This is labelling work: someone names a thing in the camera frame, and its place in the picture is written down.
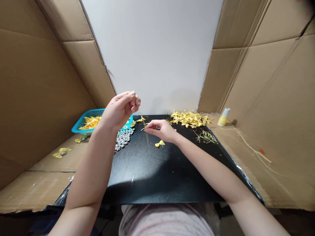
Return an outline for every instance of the thread spool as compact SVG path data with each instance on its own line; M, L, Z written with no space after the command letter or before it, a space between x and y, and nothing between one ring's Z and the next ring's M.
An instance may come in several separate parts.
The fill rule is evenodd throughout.
M227 116L229 115L230 112L230 108L225 108L219 121L218 121L218 125L219 126L225 126L226 122L227 122Z

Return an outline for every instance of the pile of silver beads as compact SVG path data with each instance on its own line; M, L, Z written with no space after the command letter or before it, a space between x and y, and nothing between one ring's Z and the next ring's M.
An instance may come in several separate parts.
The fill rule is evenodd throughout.
M135 128L118 131L114 154L116 151L120 151L122 148L128 145L128 142L130 142L130 136L134 133L134 131Z

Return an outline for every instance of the hand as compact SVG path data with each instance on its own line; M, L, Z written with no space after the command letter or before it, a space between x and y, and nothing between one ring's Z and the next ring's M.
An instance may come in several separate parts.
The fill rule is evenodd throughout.
M152 120L144 129L145 132L158 136L165 142L174 143L180 135L166 120Z
M139 110L140 103L141 100L134 91L124 92L113 97L102 115L101 126L119 131L131 114Z

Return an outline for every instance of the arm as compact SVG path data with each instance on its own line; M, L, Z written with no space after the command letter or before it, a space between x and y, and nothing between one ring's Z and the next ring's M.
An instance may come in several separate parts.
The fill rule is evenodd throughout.
M179 147L208 184L229 204L245 235L289 235L232 171L174 131L165 120L153 120L144 130Z
M71 184L65 209L49 233L90 235L111 174L118 131L140 105L135 92L115 96L94 130Z

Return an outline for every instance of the black tabletop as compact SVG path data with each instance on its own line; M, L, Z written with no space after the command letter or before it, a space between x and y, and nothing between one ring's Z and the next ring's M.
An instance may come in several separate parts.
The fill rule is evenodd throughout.
M169 118L169 115L149 115L146 122ZM158 137L148 134L147 141L145 132L141 131L143 125L136 125L134 128L135 132L129 144L114 155L103 204L223 201L176 145L165 143L157 148L155 144L160 141ZM196 141L194 130L196 133L200 133L201 129L211 132L207 127L192 129L174 124L173 128L226 165L257 196L254 188L250 186L220 143L205 144ZM67 191L61 195L61 198L65 200L66 195ZM63 199L57 201L59 205L64 204Z

